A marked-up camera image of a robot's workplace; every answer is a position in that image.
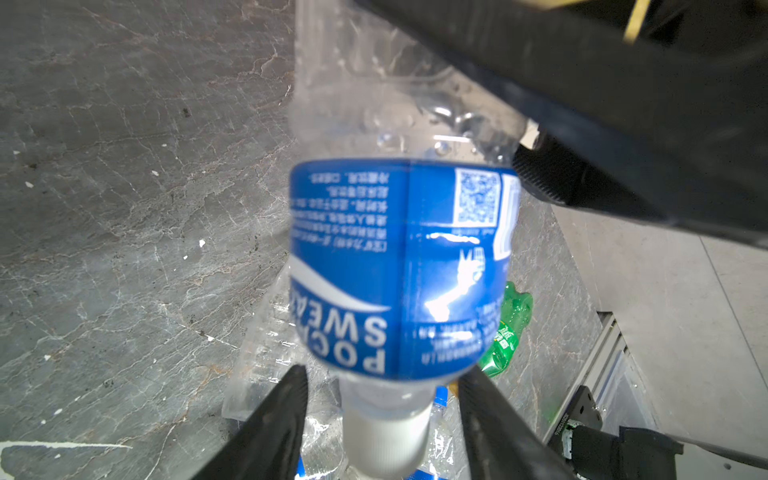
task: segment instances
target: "marble countertop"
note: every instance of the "marble countertop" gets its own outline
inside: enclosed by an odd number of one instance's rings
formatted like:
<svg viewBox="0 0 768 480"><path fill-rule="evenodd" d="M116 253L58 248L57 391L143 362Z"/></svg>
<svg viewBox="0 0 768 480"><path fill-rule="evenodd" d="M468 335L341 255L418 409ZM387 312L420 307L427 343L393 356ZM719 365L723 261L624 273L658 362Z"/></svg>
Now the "marble countertop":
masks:
<svg viewBox="0 0 768 480"><path fill-rule="evenodd" d="M0 479L188 478L286 259L293 5L15 1L0 90ZM500 389L543 435L600 330L548 205Z"/></svg>

